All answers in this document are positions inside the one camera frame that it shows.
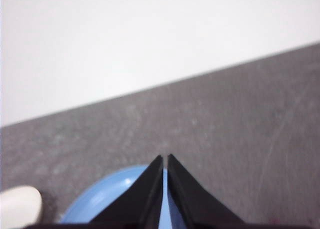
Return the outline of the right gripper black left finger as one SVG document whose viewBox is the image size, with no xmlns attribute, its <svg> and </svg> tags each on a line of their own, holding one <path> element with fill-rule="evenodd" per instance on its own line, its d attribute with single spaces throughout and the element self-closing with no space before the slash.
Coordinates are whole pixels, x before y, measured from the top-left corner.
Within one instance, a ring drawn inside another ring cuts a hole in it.
<svg viewBox="0 0 320 229">
<path fill-rule="evenodd" d="M 95 216 L 99 226 L 158 226 L 163 201 L 164 160 L 158 155 L 137 180 Z"/>
</svg>

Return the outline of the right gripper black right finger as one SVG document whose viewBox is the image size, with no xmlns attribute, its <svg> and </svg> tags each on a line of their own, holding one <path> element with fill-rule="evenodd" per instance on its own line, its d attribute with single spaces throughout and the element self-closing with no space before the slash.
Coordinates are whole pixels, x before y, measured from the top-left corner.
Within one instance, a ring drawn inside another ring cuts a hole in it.
<svg viewBox="0 0 320 229">
<path fill-rule="evenodd" d="M 167 162 L 167 197 L 172 226 L 246 224 L 204 189 L 173 154 L 168 155 Z"/>
</svg>

